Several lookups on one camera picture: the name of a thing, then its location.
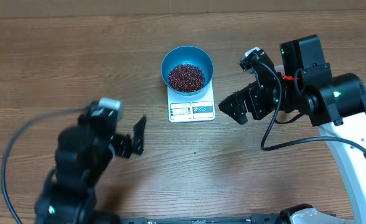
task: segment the cable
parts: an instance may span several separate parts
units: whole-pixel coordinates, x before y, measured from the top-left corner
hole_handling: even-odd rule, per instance
[[[279,101],[276,107],[276,110],[274,111],[274,115],[270,121],[269,127],[266,130],[265,134],[263,135],[262,138],[262,142],[260,143],[260,148],[264,151],[272,151],[272,150],[276,150],[276,149],[281,149],[282,147],[288,147],[288,146],[293,146],[296,144],[302,144],[302,143],[306,143],[306,142],[316,142],[316,141],[337,141],[337,142],[343,142],[346,144],[350,144],[351,146],[356,147],[357,149],[359,149],[360,151],[362,151],[364,153],[364,157],[366,158],[366,148],[364,148],[363,146],[361,146],[360,144],[357,144],[356,142],[350,141],[348,139],[344,139],[344,138],[338,138],[338,137],[329,137],[329,136],[323,136],[323,137],[312,137],[312,138],[304,138],[304,139],[298,139],[295,141],[289,141],[286,143],[281,143],[281,144],[277,144],[275,146],[269,146],[269,147],[265,147],[265,142],[266,139],[271,131],[271,128],[273,127],[273,124],[276,121],[276,117],[278,114],[278,111],[280,109],[281,106],[281,96],[283,95],[283,91],[282,91],[282,86],[281,86],[281,82],[278,79],[277,75],[275,74],[274,71],[272,71],[272,69],[270,69],[267,65],[265,65],[264,63],[258,61],[258,60],[252,60],[252,62],[255,62],[259,65],[264,66],[267,70],[269,70],[269,72],[274,76],[274,78],[277,81],[278,84],[278,91],[279,91]]]
[[[33,125],[34,123],[43,120],[43,119],[49,119],[49,118],[53,118],[56,116],[61,116],[61,115],[65,115],[65,114],[70,114],[70,113],[78,113],[83,111],[84,108],[80,108],[80,109],[76,109],[76,108],[72,108],[72,109],[66,109],[63,111],[56,111],[56,112],[52,112],[52,113],[48,113],[48,114],[44,114],[41,116],[38,116],[34,119],[31,119],[29,121],[27,121],[15,134],[14,136],[11,138],[11,140],[9,141],[9,144],[7,145],[6,150],[4,151],[3,154],[3,159],[2,159],[2,168],[1,168],[1,185],[2,185],[2,193],[3,193],[3,197],[4,200],[6,202],[7,207],[9,208],[9,211],[11,212],[11,215],[13,216],[13,218],[15,219],[17,224],[21,224],[21,220],[19,218],[19,216],[17,215],[16,211],[14,210],[11,202],[10,202],[10,198],[9,195],[7,194],[7,190],[6,190],[6,162],[7,162],[7,158],[10,155],[10,151],[11,148],[13,147],[13,144],[15,143],[15,141],[17,141],[17,139],[20,137],[20,135],[27,129],[29,128],[29,126]]]
[[[277,119],[274,121],[276,124],[291,124],[294,121],[296,121],[297,119],[301,118],[304,114],[300,113],[297,114],[295,117],[293,117],[292,119],[290,119],[289,121],[285,121],[285,122],[280,122]]]
[[[302,95],[301,91],[299,90],[299,87],[298,87],[298,74],[299,72],[303,70],[302,68],[299,68],[295,71],[295,74],[294,74],[294,86],[295,86],[295,92],[296,94],[298,94],[298,96]]]

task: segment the kitchen scale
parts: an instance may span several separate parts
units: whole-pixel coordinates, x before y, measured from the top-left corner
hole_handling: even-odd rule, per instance
[[[172,123],[213,121],[215,119],[212,82],[194,96],[182,96],[168,87],[168,114]]]
[[[170,86],[170,72],[176,66],[183,64],[190,64],[202,70],[205,78],[203,88],[186,93]],[[161,65],[161,76],[168,86],[168,117],[171,123],[213,121],[215,119],[213,75],[214,65],[211,58],[198,47],[178,47],[165,56]]]

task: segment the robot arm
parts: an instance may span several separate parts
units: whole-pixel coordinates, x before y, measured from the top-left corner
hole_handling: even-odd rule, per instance
[[[219,108],[239,124],[248,121],[247,111],[252,113],[253,119],[260,120],[273,110],[286,113],[298,110],[309,116],[324,140],[330,138],[327,145],[347,189],[355,220],[341,220],[305,205],[283,210],[279,216],[281,223],[366,223],[366,154],[352,145],[359,144],[358,147],[366,149],[365,86],[351,73],[332,77],[316,35],[283,43],[280,51],[285,77],[276,72],[264,50],[254,48],[245,54],[239,65],[243,71],[254,73],[256,82],[228,96]],[[349,140],[352,144],[331,141],[332,137]],[[274,150],[293,144],[299,141],[262,149]]]

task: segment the digital display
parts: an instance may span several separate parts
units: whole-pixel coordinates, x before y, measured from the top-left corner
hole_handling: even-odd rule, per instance
[[[188,115],[190,114],[190,108],[177,108],[171,109],[172,115]]]

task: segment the wooden surface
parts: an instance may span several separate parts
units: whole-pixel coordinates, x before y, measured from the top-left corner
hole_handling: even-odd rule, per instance
[[[0,0],[0,18],[366,9],[366,0]]]
[[[280,43],[311,34],[321,38],[334,75],[353,72],[366,86],[366,11],[0,20],[0,166],[24,121],[109,96],[126,105],[119,133],[131,132],[143,113],[148,123],[143,155],[110,164],[96,187],[97,208],[122,217],[224,217],[310,203],[351,218],[325,143],[263,152],[271,116],[244,126],[218,109],[212,122],[171,124],[167,118],[160,66],[174,47],[196,45],[211,56],[218,103],[254,80],[237,65],[246,50],[262,47],[279,65]],[[41,122],[11,152],[7,186],[25,223],[32,223],[44,176],[54,166],[57,135],[76,117]],[[276,125],[266,145],[317,135],[301,118]],[[13,223],[1,187],[0,223]]]

